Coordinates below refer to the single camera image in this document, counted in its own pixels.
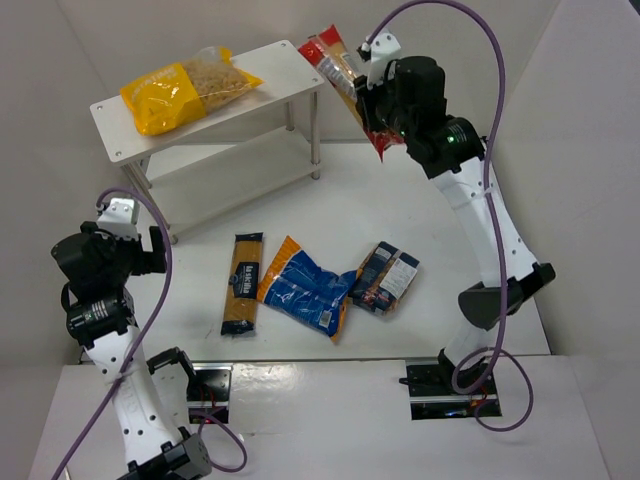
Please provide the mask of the red spaghetti pasta bag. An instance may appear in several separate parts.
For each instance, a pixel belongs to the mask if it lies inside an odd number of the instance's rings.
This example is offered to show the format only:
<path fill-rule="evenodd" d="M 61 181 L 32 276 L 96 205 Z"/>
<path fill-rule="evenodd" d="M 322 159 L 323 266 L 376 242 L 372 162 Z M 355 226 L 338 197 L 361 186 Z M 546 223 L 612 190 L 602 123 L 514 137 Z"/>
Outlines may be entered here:
<path fill-rule="evenodd" d="M 318 73 L 330 82 L 363 130 L 380 161 L 383 161 L 384 152 L 391 146 L 403 144 L 403 140 L 398 135 L 388 130 L 371 132 L 364 127 L 356 108 L 354 87 L 354 80 L 360 76 L 359 67 L 334 24 L 309 36 L 297 50 Z"/>

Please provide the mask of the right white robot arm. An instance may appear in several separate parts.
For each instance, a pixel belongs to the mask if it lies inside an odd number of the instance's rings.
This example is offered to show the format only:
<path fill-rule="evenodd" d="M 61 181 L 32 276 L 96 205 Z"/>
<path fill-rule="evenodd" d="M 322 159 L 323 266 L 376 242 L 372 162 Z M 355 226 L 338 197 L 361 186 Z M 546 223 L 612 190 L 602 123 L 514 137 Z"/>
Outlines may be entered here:
<path fill-rule="evenodd" d="M 488 143 L 465 118 L 447 112 L 444 70 L 430 57 L 372 64 L 354 88 L 371 133 L 393 133 L 447 200 L 475 254 L 480 280 L 458 296 L 463 323 L 438 355 L 443 379 L 462 388 L 484 373 L 468 362 L 497 350 L 506 320 L 551 283 L 556 273 L 539 262 L 518 233 L 489 160 Z"/>

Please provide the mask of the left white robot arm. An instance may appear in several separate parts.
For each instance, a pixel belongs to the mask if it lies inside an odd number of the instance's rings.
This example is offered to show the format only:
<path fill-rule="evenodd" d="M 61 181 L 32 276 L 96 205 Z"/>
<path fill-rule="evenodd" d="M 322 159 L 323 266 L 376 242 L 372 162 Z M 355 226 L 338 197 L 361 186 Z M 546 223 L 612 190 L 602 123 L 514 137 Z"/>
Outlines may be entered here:
<path fill-rule="evenodd" d="M 125 239 L 85 222 L 51 255 L 67 282 L 61 291 L 66 328 L 100 370 L 125 448 L 128 479 L 201 479 L 210 474 L 206 448 L 180 415 L 166 406 L 139 344 L 141 330 L 126 288 L 132 276 L 168 275 L 160 228 L 151 227 L 151 251 L 141 237 Z"/>

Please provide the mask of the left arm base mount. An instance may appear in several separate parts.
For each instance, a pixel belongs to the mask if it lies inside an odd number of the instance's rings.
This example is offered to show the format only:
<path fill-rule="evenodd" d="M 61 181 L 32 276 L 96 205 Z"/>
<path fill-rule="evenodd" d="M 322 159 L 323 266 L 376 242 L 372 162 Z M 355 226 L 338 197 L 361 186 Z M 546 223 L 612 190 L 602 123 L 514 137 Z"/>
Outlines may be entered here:
<path fill-rule="evenodd" d="M 189 381 L 187 387 L 190 423 L 210 424 L 210 420 L 197 415 L 202 412 L 228 424 L 233 366 L 230 363 L 196 362 L 194 371 L 195 378 Z"/>

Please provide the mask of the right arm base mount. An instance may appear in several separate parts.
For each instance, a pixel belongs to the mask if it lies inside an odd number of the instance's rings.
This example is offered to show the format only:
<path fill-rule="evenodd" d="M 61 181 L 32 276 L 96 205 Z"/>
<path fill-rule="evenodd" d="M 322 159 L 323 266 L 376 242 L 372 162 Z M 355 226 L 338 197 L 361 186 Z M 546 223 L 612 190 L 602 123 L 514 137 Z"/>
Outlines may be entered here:
<path fill-rule="evenodd" d="M 413 421 L 473 418 L 477 408 L 480 417 L 502 416 L 492 376 L 472 394 L 461 395 L 442 378 L 436 359 L 406 361 L 405 371 L 398 382 L 407 388 Z"/>

